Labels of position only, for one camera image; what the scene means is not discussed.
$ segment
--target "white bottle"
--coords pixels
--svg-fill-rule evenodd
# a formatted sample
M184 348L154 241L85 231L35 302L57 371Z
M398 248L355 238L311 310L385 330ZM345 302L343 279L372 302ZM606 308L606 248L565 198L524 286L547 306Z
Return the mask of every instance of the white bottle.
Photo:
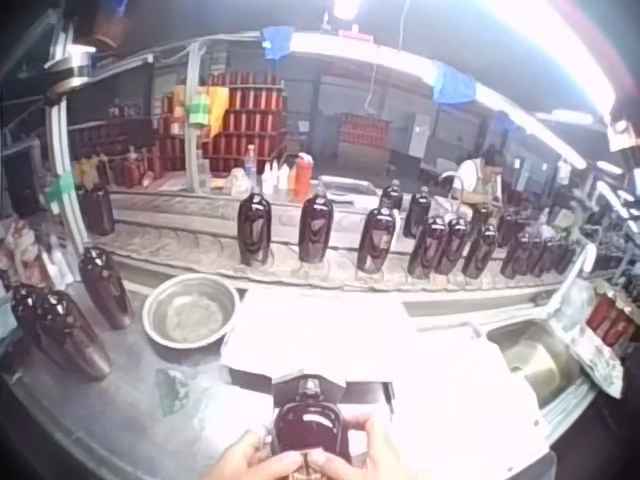
M278 188L280 190L289 189L289 166L285 163L278 172Z
M262 193L265 195L271 195L273 193L273 176L271 173L271 165L269 162L264 166L264 172L262 174Z

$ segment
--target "stainless steel bowl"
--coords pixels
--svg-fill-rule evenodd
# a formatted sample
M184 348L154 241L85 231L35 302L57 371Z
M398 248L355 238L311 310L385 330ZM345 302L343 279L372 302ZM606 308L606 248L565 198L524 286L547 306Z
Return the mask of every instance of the stainless steel bowl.
M160 285L147 298L142 323L147 335L160 345L200 348L229 331L239 303L238 292L219 277L181 275Z

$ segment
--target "metal table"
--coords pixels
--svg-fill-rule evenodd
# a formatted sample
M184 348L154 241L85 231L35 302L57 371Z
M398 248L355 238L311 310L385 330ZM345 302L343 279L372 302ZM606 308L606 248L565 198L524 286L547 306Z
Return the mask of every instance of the metal table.
M270 395L231 384L219 344L192 354L165 350L150 343L139 318L111 331L84 291L73 290L107 346L111 375L90 383L35 351L11 388L56 441L100 476L198 478L243 431L271 418ZM145 297L130 295L139 317ZM167 371L186 382L189 401L164 416L156 379Z

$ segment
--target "green tape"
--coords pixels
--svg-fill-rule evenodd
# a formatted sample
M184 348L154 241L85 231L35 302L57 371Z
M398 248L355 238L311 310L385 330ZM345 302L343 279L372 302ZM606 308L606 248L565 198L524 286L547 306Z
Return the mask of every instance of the green tape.
M75 190L73 176L67 172L56 178L45 192L45 200L49 205L59 201L63 195L68 195Z

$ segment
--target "yellow cloth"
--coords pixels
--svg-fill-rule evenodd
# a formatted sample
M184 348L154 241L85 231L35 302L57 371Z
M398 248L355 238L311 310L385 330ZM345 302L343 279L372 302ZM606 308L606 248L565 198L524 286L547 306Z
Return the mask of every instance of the yellow cloth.
M209 137L213 137L222 129L222 120L229 108L229 89L209 87L209 100Z

